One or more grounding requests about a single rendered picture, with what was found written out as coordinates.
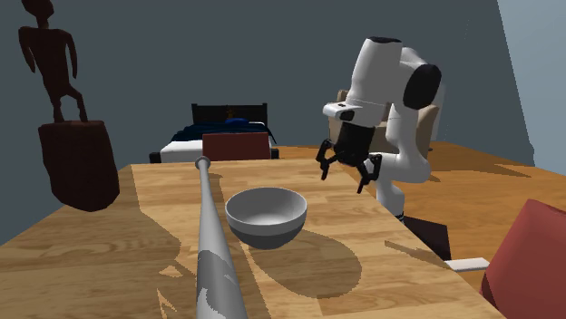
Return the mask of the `bed with blue blanket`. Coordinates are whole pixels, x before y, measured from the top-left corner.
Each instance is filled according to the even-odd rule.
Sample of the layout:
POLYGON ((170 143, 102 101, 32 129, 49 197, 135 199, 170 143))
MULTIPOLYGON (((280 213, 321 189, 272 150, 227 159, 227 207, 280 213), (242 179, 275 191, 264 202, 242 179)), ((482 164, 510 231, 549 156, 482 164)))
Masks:
POLYGON ((268 128, 268 104, 191 105, 193 123, 176 132, 160 151, 149 154, 150 163, 194 161, 202 155, 202 136, 208 133, 267 132, 270 157, 279 158, 268 128))

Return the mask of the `grey baseball bat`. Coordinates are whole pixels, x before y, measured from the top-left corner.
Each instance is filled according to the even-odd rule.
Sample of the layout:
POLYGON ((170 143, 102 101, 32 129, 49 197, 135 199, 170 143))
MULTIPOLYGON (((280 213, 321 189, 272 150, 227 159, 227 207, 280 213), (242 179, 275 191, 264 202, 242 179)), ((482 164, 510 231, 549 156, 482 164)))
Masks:
POLYGON ((196 319, 249 319, 210 189, 210 160, 201 156, 195 166, 201 190, 196 319))

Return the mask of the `dark robot stand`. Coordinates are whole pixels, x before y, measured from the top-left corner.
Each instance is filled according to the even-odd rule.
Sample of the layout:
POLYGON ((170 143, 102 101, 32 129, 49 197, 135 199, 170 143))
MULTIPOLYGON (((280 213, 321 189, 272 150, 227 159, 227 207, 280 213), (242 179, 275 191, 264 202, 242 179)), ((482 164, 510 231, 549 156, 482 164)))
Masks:
POLYGON ((448 228, 444 224, 435 223, 415 217, 405 216, 405 225, 442 260, 451 260, 448 228))

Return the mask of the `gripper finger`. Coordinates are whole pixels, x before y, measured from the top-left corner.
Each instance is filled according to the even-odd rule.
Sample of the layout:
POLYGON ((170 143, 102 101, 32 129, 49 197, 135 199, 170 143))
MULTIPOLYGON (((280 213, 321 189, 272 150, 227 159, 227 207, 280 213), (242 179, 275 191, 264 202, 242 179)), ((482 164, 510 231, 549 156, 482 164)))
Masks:
POLYGON ((376 181, 379 178, 381 163, 383 156, 379 153, 370 154, 367 158, 369 163, 372 165, 372 169, 368 170, 366 163, 362 162, 356 166, 358 172, 360 173, 361 179, 357 188, 357 193, 360 194, 365 185, 368 185, 371 181, 376 181))
POLYGON ((322 180, 325 180, 327 178, 327 173, 328 173, 330 164, 337 160, 335 156, 333 156, 331 158, 326 157, 327 151, 331 150, 333 147, 334 147, 333 142, 330 139, 325 139, 321 143, 319 150, 318 150, 318 153, 316 155, 316 161, 319 163, 320 169, 322 171, 322 174, 321 174, 322 180))

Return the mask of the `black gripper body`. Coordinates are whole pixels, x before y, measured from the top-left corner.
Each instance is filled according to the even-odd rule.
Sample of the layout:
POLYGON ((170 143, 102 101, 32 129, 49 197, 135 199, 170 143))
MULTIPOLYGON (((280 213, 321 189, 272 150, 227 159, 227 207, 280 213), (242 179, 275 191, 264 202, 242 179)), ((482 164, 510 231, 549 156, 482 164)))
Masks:
POLYGON ((343 122, 333 147, 337 161, 351 167, 361 165, 367 158, 375 162, 377 156, 369 154, 375 130, 375 127, 368 128, 343 122))

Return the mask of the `grey bowl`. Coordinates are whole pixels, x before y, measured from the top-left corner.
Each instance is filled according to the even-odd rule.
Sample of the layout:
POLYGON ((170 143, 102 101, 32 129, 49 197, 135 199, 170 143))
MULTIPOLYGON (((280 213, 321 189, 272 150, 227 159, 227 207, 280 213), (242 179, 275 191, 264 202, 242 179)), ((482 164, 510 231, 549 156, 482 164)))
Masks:
POLYGON ((250 188, 225 204, 232 233, 256 249, 276 249, 293 240, 307 217, 307 201, 286 188, 250 188))

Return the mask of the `dark red chair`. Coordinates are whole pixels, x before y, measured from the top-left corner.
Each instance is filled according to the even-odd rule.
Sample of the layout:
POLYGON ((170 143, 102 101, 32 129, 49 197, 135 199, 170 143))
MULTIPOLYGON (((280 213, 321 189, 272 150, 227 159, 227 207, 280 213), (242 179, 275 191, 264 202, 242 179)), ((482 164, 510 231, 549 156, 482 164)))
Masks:
POLYGON ((204 134, 202 154, 212 161, 269 160, 269 137, 266 132, 204 134))

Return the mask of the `white flat slab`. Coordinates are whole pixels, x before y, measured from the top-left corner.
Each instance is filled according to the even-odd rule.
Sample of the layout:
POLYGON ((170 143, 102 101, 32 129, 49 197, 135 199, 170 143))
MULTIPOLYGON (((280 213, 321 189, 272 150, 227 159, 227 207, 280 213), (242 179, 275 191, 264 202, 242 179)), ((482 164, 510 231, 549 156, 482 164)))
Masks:
POLYGON ((481 271, 490 265, 490 262, 483 257, 446 260, 445 263, 457 273, 481 271))

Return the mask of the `dark brown figure statue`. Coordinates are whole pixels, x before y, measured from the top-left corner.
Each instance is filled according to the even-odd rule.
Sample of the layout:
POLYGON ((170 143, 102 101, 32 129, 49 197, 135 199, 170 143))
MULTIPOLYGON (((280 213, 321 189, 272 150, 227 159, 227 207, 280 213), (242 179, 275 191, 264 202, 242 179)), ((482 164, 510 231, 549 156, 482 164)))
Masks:
POLYGON ((72 208, 105 209, 120 194, 119 178, 104 122, 88 119, 83 95, 70 82, 78 73, 73 37, 49 27, 51 0, 21 2, 37 26, 18 29, 19 45, 30 70, 42 75, 53 106, 54 121, 38 128, 52 193, 72 208))

